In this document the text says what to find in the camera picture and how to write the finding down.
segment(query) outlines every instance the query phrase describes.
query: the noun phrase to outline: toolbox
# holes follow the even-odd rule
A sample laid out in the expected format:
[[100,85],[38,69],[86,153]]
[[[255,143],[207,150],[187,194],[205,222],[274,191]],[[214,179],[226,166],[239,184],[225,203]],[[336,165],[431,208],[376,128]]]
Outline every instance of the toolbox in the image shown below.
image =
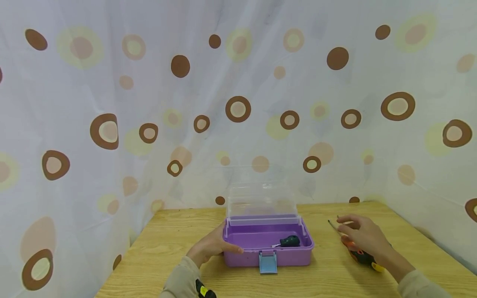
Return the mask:
[[280,266],[310,264],[315,243],[285,181],[233,183],[227,202],[223,239],[244,250],[225,252],[227,266],[259,267],[266,274]]

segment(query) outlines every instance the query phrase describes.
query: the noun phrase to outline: blue latch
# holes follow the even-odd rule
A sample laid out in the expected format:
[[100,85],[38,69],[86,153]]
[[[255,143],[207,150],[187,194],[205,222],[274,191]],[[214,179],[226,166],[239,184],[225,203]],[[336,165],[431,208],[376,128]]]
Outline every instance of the blue latch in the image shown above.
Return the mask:
[[277,255],[275,251],[266,251],[259,253],[260,274],[278,273]]

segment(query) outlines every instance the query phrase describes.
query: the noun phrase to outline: wrist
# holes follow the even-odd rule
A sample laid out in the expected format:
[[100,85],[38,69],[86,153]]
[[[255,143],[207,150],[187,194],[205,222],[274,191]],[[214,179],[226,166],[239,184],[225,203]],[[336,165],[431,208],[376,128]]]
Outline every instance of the wrist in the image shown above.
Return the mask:
[[187,252],[186,257],[190,258],[199,269],[200,266],[202,266],[202,264],[204,263],[204,254],[202,253],[202,250],[197,247],[197,245],[194,245]]
[[397,283],[400,283],[408,273],[415,270],[404,256],[391,247],[380,253],[375,260],[389,271]]

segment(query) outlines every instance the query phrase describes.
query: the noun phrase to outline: tabletop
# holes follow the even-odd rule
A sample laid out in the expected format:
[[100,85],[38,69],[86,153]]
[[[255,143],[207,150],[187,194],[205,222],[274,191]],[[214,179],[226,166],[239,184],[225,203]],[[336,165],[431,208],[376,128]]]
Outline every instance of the tabletop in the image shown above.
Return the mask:
[[[381,203],[298,205],[298,212],[315,241],[309,266],[279,267],[276,275],[260,275],[258,267],[228,268],[222,257],[213,257],[201,267],[202,282],[228,298],[398,298],[391,275],[355,263],[327,222],[356,213],[370,217],[397,251],[452,297],[477,297],[475,275]],[[158,297],[181,257],[224,218],[224,208],[157,212],[96,298]]]

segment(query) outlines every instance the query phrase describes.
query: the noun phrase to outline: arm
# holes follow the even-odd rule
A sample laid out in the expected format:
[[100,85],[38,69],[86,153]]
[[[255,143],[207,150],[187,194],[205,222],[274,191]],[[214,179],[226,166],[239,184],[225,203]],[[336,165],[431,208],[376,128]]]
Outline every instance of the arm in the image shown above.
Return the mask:
[[341,216],[338,231],[346,241],[353,241],[356,249],[374,256],[376,263],[386,268],[398,283],[397,290],[403,298],[451,298],[440,286],[417,271],[387,241],[381,229],[371,219],[354,214]]
[[199,268],[189,257],[183,257],[172,270],[159,298],[197,297],[196,279],[200,279]]
[[451,298],[444,289],[427,279],[397,251],[389,250],[381,257],[380,262],[398,282],[397,291],[401,297]]
[[197,297],[196,279],[200,280],[199,269],[202,264],[208,262],[212,256],[219,255],[224,251],[243,253],[242,248],[222,239],[224,226],[225,223],[222,223],[192,246],[180,264],[172,270],[159,298]]

